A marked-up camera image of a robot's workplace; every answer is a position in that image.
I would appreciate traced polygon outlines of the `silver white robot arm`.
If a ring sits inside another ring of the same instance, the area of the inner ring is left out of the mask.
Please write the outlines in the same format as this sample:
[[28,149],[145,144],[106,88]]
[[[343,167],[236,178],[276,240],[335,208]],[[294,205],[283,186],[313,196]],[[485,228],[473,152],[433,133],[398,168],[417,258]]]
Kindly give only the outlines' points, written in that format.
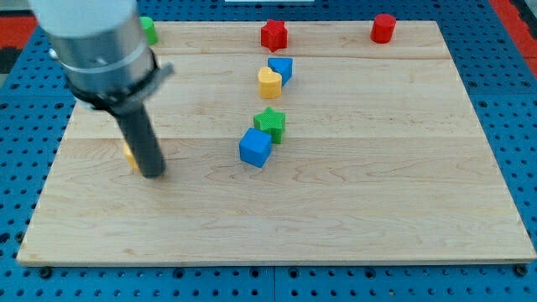
[[77,100],[119,116],[143,106],[174,73],[159,66],[134,0],[31,0]]

